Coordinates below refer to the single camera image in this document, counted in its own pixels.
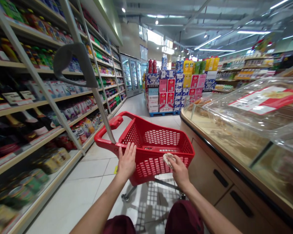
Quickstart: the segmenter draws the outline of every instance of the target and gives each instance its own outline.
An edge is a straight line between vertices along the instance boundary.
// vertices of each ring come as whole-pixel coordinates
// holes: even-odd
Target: red bottle
[[[153,71],[153,65],[152,65],[152,59],[149,60],[149,73],[152,73]]]
[[[157,73],[156,60],[153,60],[153,73]]]

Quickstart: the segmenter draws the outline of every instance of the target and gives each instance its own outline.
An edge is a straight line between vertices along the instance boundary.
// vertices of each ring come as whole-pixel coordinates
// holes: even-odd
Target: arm
[[[136,146],[134,143],[128,143],[124,155],[122,153],[121,147],[119,148],[118,172],[116,176],[104,191],[104,193],[76,224],[70,234],[103,233],[105,223],[111,213],[117,197],[119,196],[129,177],[136,169],[135,155]]]
[[[174,168],[173,177],[177,185],[200,213],[208,230],[214,234],[241,234],[241,232],[191,184],[188,170],[182,160],[176,155],[174,155],[174,158],[176,162],[171,158],[167,158]]]

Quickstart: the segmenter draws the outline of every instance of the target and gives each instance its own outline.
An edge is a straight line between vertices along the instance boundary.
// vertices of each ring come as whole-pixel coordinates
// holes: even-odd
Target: display case
[[[186,100],[182,115],[293,218],[293,78],[263,78],[230,94]]]

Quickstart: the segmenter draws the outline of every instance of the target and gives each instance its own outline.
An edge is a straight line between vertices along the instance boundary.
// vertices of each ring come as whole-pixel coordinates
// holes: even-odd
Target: maroon pants
[[[133,222],[128,216],[119,215],[109,219],[103,234],[135,234]],[[204,234],[204,226],[199,213],[191,202],[177,201],[170,210],[165,234],[187,233]]]

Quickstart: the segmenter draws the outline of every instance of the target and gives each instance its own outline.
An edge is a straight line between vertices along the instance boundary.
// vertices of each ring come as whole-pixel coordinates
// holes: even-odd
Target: aisle
[[[179,115],[157,115],[151,118],[143,94],[127,99],[118,113],[122,111],[139,115],[157,125],[175,129],[180,126]],[[129,122],[130,119],[124,117],[124,122],[113,130],[116,141]],[[26,233],[68,234],[111,183],[117,164],[116,155],[93,144]],[[158,178],[174,183],[171,174],[159,175]],[[128,181],[121,194],[130,188]],[[169,210],[178,195],[174,189],[157,183],[139,185],[129,203],[123,203],[120,196],[118,197],[110,218],[127,215],[135,225],[137,233],[164,233]]]

